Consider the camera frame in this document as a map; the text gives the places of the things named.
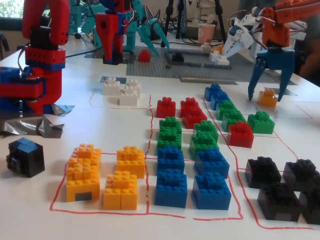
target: white lego brick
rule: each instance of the white lego brick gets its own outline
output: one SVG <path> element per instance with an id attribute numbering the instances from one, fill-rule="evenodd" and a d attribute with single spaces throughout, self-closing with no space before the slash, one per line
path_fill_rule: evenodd
<path id="1" fill-rule="evenodd" d="M 121 106 L 137 106 L 138 105 L 138 95 L 137 91 L 134 90 L 133 93 L 120 93 L 119 104 Z"/>
<path id="2" fill-rule="evenodd" d="M 213 51 L 210 53 L 209 59 L 211 62 L 215 62 L 218 58 L 220 58 L 221 54 L 219 51 Z"/>
<path id="3" fill-rule="evenodd" d="M 140 98 L 141 95 L 141 84 L 138 84 L 137 86 L 129 86 L 128 84 L 125 85 L 124 87 L 124 93 L 125 94 L 133 94 L 134 90 L 136 90 L 136 94 L 138 98 Z"/>
<path id="4" fill-rule="evenodd" d="M 137 87 L 138 86 L 138 81 L 134 79 L 130 79 L 129 82 L 126 83 L 129 87 Z"/>
<path id="5" fill-rule="evenodd" d="M 106 84 L 116 84 L 117 79 L 114 76 L 109 76 L 106 80 Z"/>
<path id="6" fill-rule="evenodd" d="M 120 82 L 116 81 L 115 84 L 104 84 L 103 95 L 119 96 L 120 95 Z"/>
<path id="7" fill-rule="evenodd" d="M 208 42 L 205 42 L 203 45 L 200 46 L 201 52 L 205 54 L 211 53 L 211 46 Z"/>
<path id="8" fill-rule="evenodd" d="M 226 56 L 220 56 L 217 60 L 214 61 L 214 63 L 217 65 L 224 65 L 224 66 L 229 66 L 230 64 Z"/>

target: gray lego baseplate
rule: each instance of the gray lego baseplate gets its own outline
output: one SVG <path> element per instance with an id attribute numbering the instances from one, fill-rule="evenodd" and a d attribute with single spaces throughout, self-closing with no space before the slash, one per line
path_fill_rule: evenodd
<path id="1" fill-rule="evenodd" d="M 209 60 L 209 54 L 203 53 L 200 50 L 186 50 L 174 49 L 170 52 L 166 48 L 157 47 L 159 56 L 151 52 L 150 49 L 143 46 L 136 46 L 133 50 L 135 56 L 147 49 L 151 53 L 150 62 L 139 62 L 134 60 L 127 63 L 126 75 L 127 76 L 140 76 L 140 77 L 155 77 L 155 78 L 172 78 L 179 79 L 186 78 L 210 78 L 216 80 L 234 80 L 236 82 L 250 82 L 254 64 L 240 54 L 235 54 L 228 58 L 232 69 L 221 67 L 212 67 L 212 62 Z M 194 67 L 189 65 L 171 65 L 168 62 L 168 57 L 173 53 L 182 53 L 184 62 L 201 64 L 201 67 Z M 259 83 L 280 83 L 280 75 L 276 72 L 274 74 L 263 73 L 260 77 Z"/>

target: plastic cup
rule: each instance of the plastic cup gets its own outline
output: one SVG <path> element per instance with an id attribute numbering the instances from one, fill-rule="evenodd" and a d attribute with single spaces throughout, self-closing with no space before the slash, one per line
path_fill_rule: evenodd
<path id="1" fill-rule="evenodd" d="M 198 42 L 200 44 L 210 43 L 214 37 L 216 25 L 208 23 L 198 24 Z"/>

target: blue lego base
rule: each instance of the blue lego base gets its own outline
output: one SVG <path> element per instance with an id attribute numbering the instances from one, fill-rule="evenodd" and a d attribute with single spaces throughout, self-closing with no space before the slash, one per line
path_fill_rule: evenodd
<path id="1" fill-rule="evenodd" d="M 204 152 L 198 151 L 194 168 L 200 175 L 205 173 L 219 173 L 225 179 L 229 174 L 229 163 L 217 148 L 207 148 Z"/>
<path id="2" fill-rule="evenodd" d="M 231 193 L 225 179 L 217 172 L 195 176 L 192 193 L 198 209 L 229 209 Z"/>
<path id="3" fill-rule="evenodd" d="M 174 145 L 165 145 L 163 148 L 158 148 L 157 151 L 156 174 L 164 172 L 166 169 L 179 170 L 181 174 L 185 170 L 184 153 Z"/>
<path id="4" fill-rule="evenodd" d="M 219 91 L 215 96 L 211 97 L 211 101 L 210 101 L 210 106 L 212 108 L 212 110 L 216 110 L 217 108 L 217 104 L 222 104 L 224 102 L 224 100 L 230 100 L 230 98 L 228 97 L 227 93 L 224 91 Z"/>
<path id="5" fill-rule="evenodd" d="M 188 196 L 187 175 L 179 170 L 166 169 L 157 175 L 154 204 L 186 208 Z"/>
<path id="6" fill-rule="evenodd" d="M 46 63 L 41 63 L 38 61 L 31 61 L 31 60 L 26 60 L 25 61 L 26 65 L 29 65 L 32 68 L 41 68 L 44 70 L 49 70 L 49 71 L 57 71 L 64 69 L 66 67 L 66 63 L 59 63 L 59 64 L 46 64 Z"/>
<path id="7" fill-rule="evenodd" d="M 218 92 L 222 92 L 221 87 L 218 84 L 211 84 L 210 87 L 206 87 L 204 90 L 204 99 L 210 102 L 211 97 L 217 97 Z"/>

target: table surface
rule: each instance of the table surface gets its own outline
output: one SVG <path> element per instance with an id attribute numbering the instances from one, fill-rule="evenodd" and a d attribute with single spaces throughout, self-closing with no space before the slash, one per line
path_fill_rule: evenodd
<path id="1" fill-rule="evenodd" d="M 176 48 L 198 48 L 172 45 Z M 88 47 L 72 37 L 63 48 L 66 55 L 80 53 Z M 17 67 L 18 53 L 0 62 L 3 67 Z M 245 168 L 248 159 L 271 157 L 283 171 L 286 162 L 310 159 L 320 168 L 318 154 L 320 136 L 320 89 L 293 75 L 297 85 L 287 88 L 297 96 L 285 95 L 275 111 L 268 111 L 275 122 L 274 133 L 256 134 L 251 149 L 228 146 L 221 121 L 215 119 L 208 102 L 204 102 L 208 84 L 181 83 L 179 79 L 134 77 L 142 84 L 140 105 L 117 105 L 117 98 L 103 96 L 102 76 L 126 77 L 126 65 L 105 65 L 101 59 L 83 55 L 66 59 L 63 70 L 63 93 L 58 104 L 75 105 L 66 117 L 48 115 L 54 124 L 65 124 L 60 139 L 27 136 L 43 146 L 45 171 L 33 178 L 16 176 L 7 169 L 8 144 L 21 138 L 0 139 L 0 233 L 2 239 L 314 239 L 319 237 L 318 225 L 306 224 L 302 215 L 298 223 L 265 220 L 258 204 L 258 189 L 248 188 Z M 248 83 L 221 85 L 245 118 L 255 114 L 258 91 L 264 87 L 278 88 L 271 83 L 258 83 L 252 101 L 248 101 Z M 159 118 L 155 117 L 157 101 L 171 97 L 176 102 L 176 116 L 180 101 L 195 97 L 219 132 L 218 146 L 230 164 L 226 180 L 232 198 L 229 211 L 197 210 L 191 196 L 194 176 L 188 148 L 192 131 L 183 128 L 182 150 L 188 183 L 186 209 L 154 205 L 156 185 L 156 144 Z M 64 168 L 73 148 L 81 143 L 101 148 L 102 165 L 99 170 L 100 192 L 106 175 L 116 167 L 117 150 L 137 146 L 147 152 L 145 179 L 138 181 L 137 211 L 103 210 L 103 197 L 97 201 L 66 202 Z"/>

